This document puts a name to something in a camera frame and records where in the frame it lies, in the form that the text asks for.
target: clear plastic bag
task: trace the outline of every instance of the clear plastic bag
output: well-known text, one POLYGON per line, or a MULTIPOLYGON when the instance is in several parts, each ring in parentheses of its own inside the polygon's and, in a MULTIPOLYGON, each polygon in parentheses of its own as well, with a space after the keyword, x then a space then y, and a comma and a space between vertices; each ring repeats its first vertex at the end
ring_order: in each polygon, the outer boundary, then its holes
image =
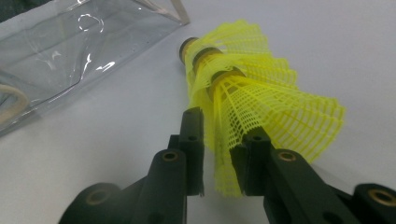
POLYGON ((179 0, 168 6, 174 11, 146 0, 57 0, 1 23, 0 133, 188 22, 179 0))

